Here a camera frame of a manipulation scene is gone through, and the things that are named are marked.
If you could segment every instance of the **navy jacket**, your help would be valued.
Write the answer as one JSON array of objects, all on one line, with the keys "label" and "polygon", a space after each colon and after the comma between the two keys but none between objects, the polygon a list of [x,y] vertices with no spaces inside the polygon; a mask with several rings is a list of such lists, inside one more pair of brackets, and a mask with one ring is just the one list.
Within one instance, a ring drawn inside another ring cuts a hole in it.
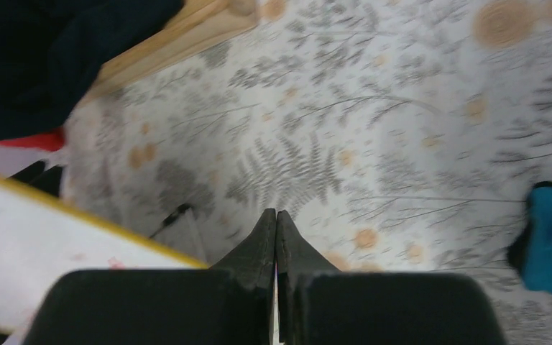
[{"label": "navy jacket", "polygon": [[0,0],[0,140],[62,125],[103,63],[182,7],[183,0]]}]

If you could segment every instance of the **wooden board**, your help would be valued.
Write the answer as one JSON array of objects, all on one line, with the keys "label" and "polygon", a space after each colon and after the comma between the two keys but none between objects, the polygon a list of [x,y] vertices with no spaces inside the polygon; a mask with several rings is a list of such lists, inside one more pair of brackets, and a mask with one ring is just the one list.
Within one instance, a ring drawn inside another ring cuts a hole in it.
[{"label": "wooden board", "polygon": [[162,31],[105,63],[79,105],[117,91],[256,25],[254,0],[188,0]]}]

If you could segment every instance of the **red object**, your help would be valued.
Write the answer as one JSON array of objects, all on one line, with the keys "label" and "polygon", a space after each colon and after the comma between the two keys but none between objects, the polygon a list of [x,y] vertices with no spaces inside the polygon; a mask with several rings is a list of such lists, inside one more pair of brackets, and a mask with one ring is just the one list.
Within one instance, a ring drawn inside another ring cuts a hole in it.
[{"label": "red object", "polygon": [[119,261],[118,259],[116,259],[114,257],[107,260],[107,263],[109,264],[109,267],[113,270],[122,270],[122,269],[126,268],[126,265],[124,265],[123,262]]},{"label": "red object", "polygon": [[51,152],[60,150],[64,145],[65,132],[62,127],[30,137],[0,141],[0,146],[35,148]]}]

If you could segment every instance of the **fern pattern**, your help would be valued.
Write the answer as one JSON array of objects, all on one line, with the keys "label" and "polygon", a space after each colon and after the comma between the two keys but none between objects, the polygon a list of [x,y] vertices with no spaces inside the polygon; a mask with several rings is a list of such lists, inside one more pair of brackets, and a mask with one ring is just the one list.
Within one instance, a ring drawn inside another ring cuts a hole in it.
[{"label": "fern pattern", "polygon": [[[552,1],[498,2],[259,0],[256,29],[76,109],[63,195],[140,234],[191,203],[211,261],[287,209],[343,269],[469,275],[512,344],[552,344],[505,262],[552,180]],[[513,2],[532,29],[483,17]]]},{"label": "fern pattern", "polygon": [[310,136],[310,150],[286,137],[280,138],[284,157],[255,140],[256,153],[246,152],[246,164],[238,162],[239,174],[227,185],[226,198],[259,209],[287,209],[293,217],[311,200],[328,202],[327,194],[341,193],[341,179],[335,170],[335,149],[320,146],[315,134]]}]

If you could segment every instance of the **floral rug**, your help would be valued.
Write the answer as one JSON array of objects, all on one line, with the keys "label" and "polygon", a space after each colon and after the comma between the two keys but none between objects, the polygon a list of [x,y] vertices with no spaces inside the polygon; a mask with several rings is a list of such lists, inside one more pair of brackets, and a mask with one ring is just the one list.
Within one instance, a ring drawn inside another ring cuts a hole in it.
[{"label": "floral rug", "polygon": [[[147,236],[190,203],[210,262],[286,209],[341,269],[470,275],[511,344],[552,344],[552,296],[503,255],[552,180],[552,0],[261,6],[251,32],[75,111],[66,202]],[[195,254],[183,223],[155,238]]]}]

